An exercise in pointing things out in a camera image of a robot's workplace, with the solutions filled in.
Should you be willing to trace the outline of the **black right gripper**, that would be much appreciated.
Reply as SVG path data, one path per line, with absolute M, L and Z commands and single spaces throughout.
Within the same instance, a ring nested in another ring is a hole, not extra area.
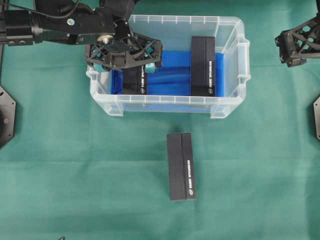
M 305 64 L 307 59 L 320 58 L 320 16 L 284 30 L 275 39 L 282 64 L 289 68 Z

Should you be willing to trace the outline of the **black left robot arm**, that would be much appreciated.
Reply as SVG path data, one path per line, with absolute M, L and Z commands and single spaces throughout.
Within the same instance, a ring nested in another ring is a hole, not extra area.
M 0 2 L 0 43 L 11 47 L 51 42 L 85 46 L 89 66 L 106 71 L 159 68 L 160 40 L 134 32 L 129 19 L 136 0 L 101 0 L 91 8 L 79 0 L 35 0 L 29 9 Z

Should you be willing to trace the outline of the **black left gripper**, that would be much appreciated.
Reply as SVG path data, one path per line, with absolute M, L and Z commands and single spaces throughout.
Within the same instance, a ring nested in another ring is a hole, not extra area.
M 99 73 L 112 69 L 144 66 L 153 74 L 162 66 L 163 44 L 160 40 L 133 32 L 125 19 L 113 22 L 115 33 L 101 35 L 97 43 L 85 46 L 84 60 Z

